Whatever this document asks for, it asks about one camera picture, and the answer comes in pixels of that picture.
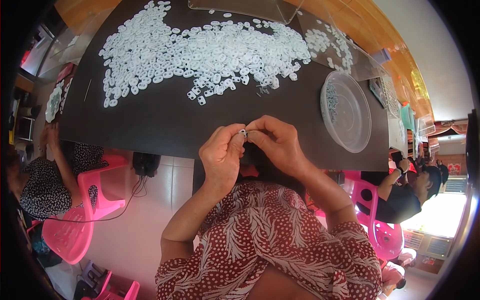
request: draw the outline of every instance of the red and white patterned blouse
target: red and white patterned blouse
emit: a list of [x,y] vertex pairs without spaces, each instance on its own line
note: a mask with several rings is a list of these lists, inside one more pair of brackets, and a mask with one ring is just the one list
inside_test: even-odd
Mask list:
[[294,191],[244,181],[210,211],[189,259],[158,268],[157,299],[245,300],[268,264],[319,299],[375,299],[378,259],[359,223],[330,233]]

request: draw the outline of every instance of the black table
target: black table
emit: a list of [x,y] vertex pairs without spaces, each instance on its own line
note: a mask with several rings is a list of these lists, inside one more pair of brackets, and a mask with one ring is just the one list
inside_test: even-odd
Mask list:
[[[143,9],[148,1],[123,0],[102,24],[80,61],[65,101],[60,138],[144,153],[198,159],[198,149],[212,132],[222,125],[248,124],[268,114],[295,125],[299,142],[307,158],[325,169],[385,171],[388,168],[388,123],[386,111],[360,82],[370,106],[372,134],[367,147],[360,153],[350,153],[337,145],[327,132],[320,113],[320,90],[332,71],[316,62],[302,65],[298,80],[279,77],[280,87],[258,97],[256,81],[236,84],[237,90],[226,90],[222,96],[206,98],[200,106],[190,101],[187,92],[193,87],[193,77],[173,76],[159,84],[149,84],[137,95],[120,98],[116,107],[104,108],[102,80],[107,67],[98,52],[106,38],[117,27]],[[203,26],[211,21],[225,21],[223,12],[191,10],[187,1],[172,1],[172,9],[164,22],[180,30]],[[245,15],[233,14],[233,22],[252,22]],[[297,17],[290,27],[301,32]],[[260,31],[271,34],[270,28]],[[262,164],[266,156],[256,146],[247,143],[242,163]]]

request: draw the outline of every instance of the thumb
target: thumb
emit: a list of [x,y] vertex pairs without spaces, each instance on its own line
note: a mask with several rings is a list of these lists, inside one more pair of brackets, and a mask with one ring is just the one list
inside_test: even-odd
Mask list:
[[266,154],[272,152],[276,144],[268,135],[258,130],[248,132],[248,141],[257,145]]
[[235,134],[228,143],[227,152],[232,157],[240,157],[242,146],[245,141],[245,136],[243,133]]

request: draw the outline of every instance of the black electrical cord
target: black electrical cord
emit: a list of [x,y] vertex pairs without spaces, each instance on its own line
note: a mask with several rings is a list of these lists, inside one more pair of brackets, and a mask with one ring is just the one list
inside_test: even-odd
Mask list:
[[[93,223],[93,222],[101,222],[101,221],[111,221],[113,219],[116,219],[116,218],[120,217],[121,215],[123,215],[125,213],[125,211],[127,211],[128,205],[130,204],[130,201],[132,200],[133,197],[140,198],[140,197],[144,197],[144,196],[147,195],[148,190],[147,190],[147,186],[145,185],[147,180],[148,180],[147,176],[138,176],[138,181],[132,187],[132,195],[130,196],[130,199],[128,200],[127,205],[125,206],[125,209],[122,211],[121,214],[119,214],[118,216],[115,216],[113,218],[104,219],[104,220],[91,220],[91,221],[71,221],[71,220],[61,220],[61,219],[55,219],[55,218],[45,218],[45,220],[55,220],[55,221],[59,221],[59,222],[70,222],[70,223]],[[138,196],[138,194],[143,189],[145,189],[145,195]],[[29,214],[29,215],[34,219],[38,219],[37,217],[35,217],[31,214]]]

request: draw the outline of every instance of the pink plastic chair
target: pink plastic chair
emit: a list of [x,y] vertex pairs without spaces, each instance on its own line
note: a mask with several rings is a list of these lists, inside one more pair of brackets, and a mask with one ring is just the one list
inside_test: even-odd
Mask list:
[[[367,216],[362,212],[357,213],[360,224],[367,226],[368,237],[372,243],[377,257],[382,260],[396,258],[403,249],[404,236],[400,224],[393,224],[393,228],[387,223],[375,220],[378,204],[377,187],[360,179],[360,172],[345,171],[345,184],[353,183],[352,201],[354,204],[361,203],[370,209],[370,215]],[[364,189],[372,192],[372,200],[365,201],[361,196]]]
[[[118,155],[104,155],[108,167],[83,172],[78,175],[78,186],[82,194],[84,207],[70,209],[63,220],[92,221],[125,206],[125,199],[109,201],[103,195],[100,184],[100,172],[128,165],[128,160]],[[95,210],[92,210],[88,189],[91,185],[98,187],[98,198]],[[93,222],[75,223],[45,220],[43,239],[45,243],[69,264],[76,264],[88,250],[93,234]]]
[[[108,271],[107,278],[105,278],[102,290],[98,295],[98,297],[95,298],[95,300],[122,300],[122,299],[135,300],[137,299],[138,290],[140,289],[140,284],[138,282],[133,281],[132,286],[130,287],[127,294],[125,295],[125,298],[122,298],[121,296],[107,290],[107,285],[108,285],[108,282],[110,281],[111,276],[112,276],[112,272]],[[83,297],[82,300],[92,300],[92,298]]]

